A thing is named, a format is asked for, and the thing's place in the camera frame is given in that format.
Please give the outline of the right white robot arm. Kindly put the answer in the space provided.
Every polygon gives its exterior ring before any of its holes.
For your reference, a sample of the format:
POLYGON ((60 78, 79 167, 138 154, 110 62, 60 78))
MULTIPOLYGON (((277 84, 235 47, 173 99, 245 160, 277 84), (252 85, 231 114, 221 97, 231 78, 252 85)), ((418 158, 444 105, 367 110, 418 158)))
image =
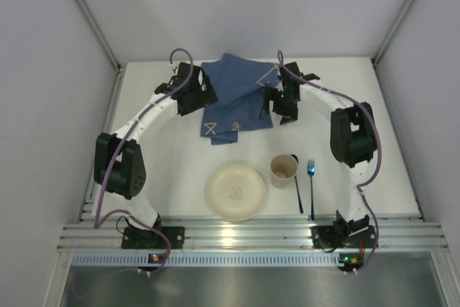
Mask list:
POLYGON ((304 102, 324 116, 330 124, 329 146, 341 168, 341 190, 336 218, 316 241, 317 248, 336 249, 356 243, 364 234, 377 230, 370 226, 376 217, 364 195, 364 187, 378 175, 382 164, 382 145, 367 102, 319 84, 313 73, 304 75, 295 62, 280 63, 281 88, 265 87, 261 118, 271 114, 285 125, 298 120, 298 104, 304 102))

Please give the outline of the blue cloth placemat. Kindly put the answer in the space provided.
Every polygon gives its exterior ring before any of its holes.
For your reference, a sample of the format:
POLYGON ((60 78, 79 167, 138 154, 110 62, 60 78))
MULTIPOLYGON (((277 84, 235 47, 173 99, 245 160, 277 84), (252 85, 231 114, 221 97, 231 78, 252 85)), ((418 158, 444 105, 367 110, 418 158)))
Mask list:
POLYGON ((201 136, 212 145, 238 142, 240 132, 273 127, 270 116, 261 117, 265 87, 279 83, 278 64, 245 60, 224 54, 220 60, 202 63, 218 101, 203 111, 201 136))

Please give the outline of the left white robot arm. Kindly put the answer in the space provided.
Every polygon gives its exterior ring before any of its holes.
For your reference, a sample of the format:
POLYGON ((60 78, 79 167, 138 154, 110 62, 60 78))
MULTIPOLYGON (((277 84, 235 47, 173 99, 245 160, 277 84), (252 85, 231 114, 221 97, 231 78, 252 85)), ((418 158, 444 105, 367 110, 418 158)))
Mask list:
POLYGON ((101 186, 94 226, 121 214, 134 228, 160 236, 161 221, 142 189, 147 171, 141 139, 150 129, 161 129, 177 115, 185 116, 218 101, 210 78, 202 67, 179 63, 167 83, 154 90, 149 101, 121 128, 96 139, 93 179, 101 186))

